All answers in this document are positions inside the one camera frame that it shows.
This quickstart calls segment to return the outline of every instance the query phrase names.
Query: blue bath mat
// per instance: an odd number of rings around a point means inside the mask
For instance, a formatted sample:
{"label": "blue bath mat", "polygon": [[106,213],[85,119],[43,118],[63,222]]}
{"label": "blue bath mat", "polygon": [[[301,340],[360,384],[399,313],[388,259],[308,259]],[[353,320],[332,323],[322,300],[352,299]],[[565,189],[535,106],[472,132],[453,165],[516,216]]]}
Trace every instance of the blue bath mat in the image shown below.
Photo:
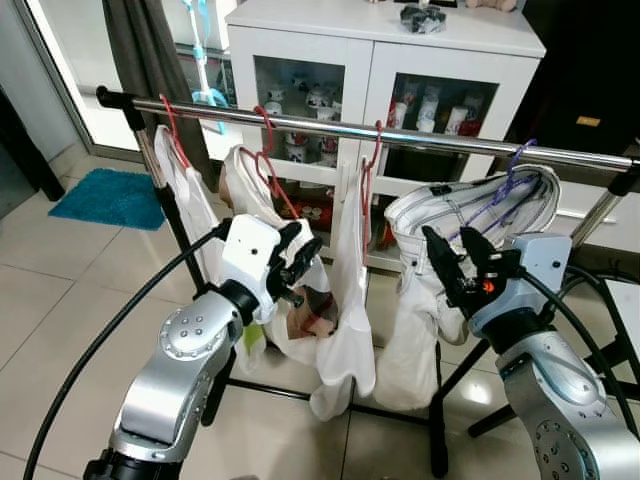
{"label": "blue bath mat", "polygon": [[80,180],[49,215],[142,230],[157,230],[164,221],[149,175],[105,168]]}

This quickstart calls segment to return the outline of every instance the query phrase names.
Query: orange light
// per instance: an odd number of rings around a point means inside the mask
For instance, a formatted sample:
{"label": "orange light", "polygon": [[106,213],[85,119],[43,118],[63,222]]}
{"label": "orange light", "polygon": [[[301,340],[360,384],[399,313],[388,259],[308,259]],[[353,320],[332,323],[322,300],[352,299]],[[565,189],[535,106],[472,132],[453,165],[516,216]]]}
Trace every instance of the orange light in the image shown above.
{"label": "orange light", "polygon": [[482,282],[482,290],[484,290],[485,293],[493,293],[495,289],[496,286],[491,280],[485,280],[484,282]]}

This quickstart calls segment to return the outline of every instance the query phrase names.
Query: white cloth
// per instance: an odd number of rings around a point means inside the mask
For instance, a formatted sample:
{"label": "white cloth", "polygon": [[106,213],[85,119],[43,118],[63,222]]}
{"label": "white cloth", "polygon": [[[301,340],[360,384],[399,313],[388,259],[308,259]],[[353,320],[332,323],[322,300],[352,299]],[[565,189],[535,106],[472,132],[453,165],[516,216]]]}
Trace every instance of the white cloth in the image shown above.
{"label": "white cloth", "polygon": [[[241,147],[231,150],[224,168],[234,213],[256,215],[276,228],[289,222],[275,212],[270,191],[257,175],[254,160]],[[347,408],[352,378],[363,396],[369,395],[375,384],[371,327],[364,309],[366,270],[359,253],[362,225],[358,195],[359,190],[350,188],[343,206],[340,231],[344,235],[336,249],[331,284],[319,257],[298,282],[319,292],[328,292],[331,287],[340,310],[337,331],[329,338],[289,339],[287,313],[291,306],[282,300],[272,322],[265,325],[267,335],[285,355],[317,368],[323,385],[313,392],[310,406],[321,420],[339,415]],[[308,222],[304,219],[299,222],[302,232],[286,251],[288,262],[312,238]]]}
{"label": "white cloth", "polygon": [[[205,195],[207,187],[200,172],[193,167],[183,169],[171,131],[164,125],[156,129],[154,150],[173,190],[187,237],[193,243],[220,223]],[[213,239],[195,253],[205,280],[214,285],[218,284],[223,246],[224,242]]]}
{"label": "white cloth", "polygon": [[[471,223],[483,231],[513,210],[485,234],[496,246],[510,234],[545,229],[555,216],[560,197],[556,175],[539,166],[523,165],[515,169],[515,181],[528,176],[534,176],[535,180],[515,187],[505,200]],[[429,405],[438,388],[435,359],[438,336],[453,344],[463,343],[467,337],[464,317],[458,309],[446,304],[444,288],[429,261],[421,227],[429,225],[449,238],[491,200],[505,181],[506,176],[501,175],[475,183],[426,185],[387,207],[385,216],[400,247],[402,275],[393,336],[377,362],[374,397],[382,405],[395,410]],[[462,253],[459,236],[452,245]],[[473,266],[466,260],[462,269],[469,275]]]}

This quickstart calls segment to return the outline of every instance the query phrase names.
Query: clothes rack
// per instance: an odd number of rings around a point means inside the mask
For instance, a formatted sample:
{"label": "clothes rack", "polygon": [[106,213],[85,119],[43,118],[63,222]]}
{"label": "clothes rack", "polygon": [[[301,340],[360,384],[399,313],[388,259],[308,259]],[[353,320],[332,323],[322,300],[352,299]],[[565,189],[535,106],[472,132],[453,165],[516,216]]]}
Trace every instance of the clothes rack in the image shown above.
{"label": "clothes rack", "polygon": [[[144,119],[140,113],[149,112],[157,115],[167,115],[164,104],[160,100],[141,98],[128,93],[112,92],[104,86],[98,87],[96,96],[103,107],[120,109],[124,112],[127,123],[134,132],[136,141],[142,152],[143,161],[151,175],[156,195],[162,205],[167,221],[174,232],[178,245],[182,250],[188,248],[189,241],[184,225],[180,220],[173,192],[164,179],[153,146],[145,130]],[[171,110],[177,117],[208,119],[255,127],[264,126],[265,121],[262,115],[247,110],[200,106],[187,103],[172,103]],[[332,135],[375,141],[379,134],[375,126],[312,120],[286,115],[270,117],[270,121],[276,130],[312,135]],[[507,156],[515,154],[521,147],[518,144],[496,140],[423,133],[410,130],[383,129],[380,136],[383,143],[455,153]],[[626,157],[531,146],[522,152],[522,158],[541,162],[553,161],[562,165],[587,167],[617,173],[604,194],[571,234],[574,250],[583,245],[589,235],[591,235],[604,218],[615,208],[620,200],[629,193],[636,181],[640,179],[640,161]],[[207,286],[204,284],[202,273],[195,258],[191,257],[187,262],[187,266],[196,285],[196,294],[203,293]],[[442,385],[440,381],[440,349],[439,346],[437,347],[436,368],[438,384],[441,386],[433,397],[429,407],[428,420],[355,404],[351,404],[349,408],[352,411],[428,426],[430,429],[429,443],[431,448],[432,473],[436,478],[442,478],[448,470],[448,455],[444,435],[444,398],[488,349],[488,342],[484,340],[479,342]],[[227,367],[223,369],[221,375],[216,378],[216,382],[209,395],[205,414],[203,415],[207,424],[210,424],[215,417],[226,385],[258,390],[288,398],[308,400],[309,395],[306,393],[230,378],[229,374],[233,361],[234,356],[232,355]],[[513,418],[513,415],[513,411],[507,405],[473,425],[470,429],[470,434],[474,437],[478,436],[504,423],[504,421]]]}

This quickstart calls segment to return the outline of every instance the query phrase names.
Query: cabinet handle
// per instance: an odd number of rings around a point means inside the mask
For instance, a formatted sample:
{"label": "cabinet handle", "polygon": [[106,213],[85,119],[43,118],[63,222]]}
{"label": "cabinet handle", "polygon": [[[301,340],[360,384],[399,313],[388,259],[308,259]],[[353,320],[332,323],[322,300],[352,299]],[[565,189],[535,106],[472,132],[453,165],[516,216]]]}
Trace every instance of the cabinet handle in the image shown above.
{"label": "cabinet handle", "polygon": [[[587,216],[586,213],[574,212],[572,210],[558,210],[556,212],[556,215],[558,217],[574,218],[576,220],[584,220],[584,217]],[[607,224],[607,225],[615,225],[618,222],[616,221],[615,218],[605,217],[605,219],[602,220],[601,223],[604,223],[604,224]]]}

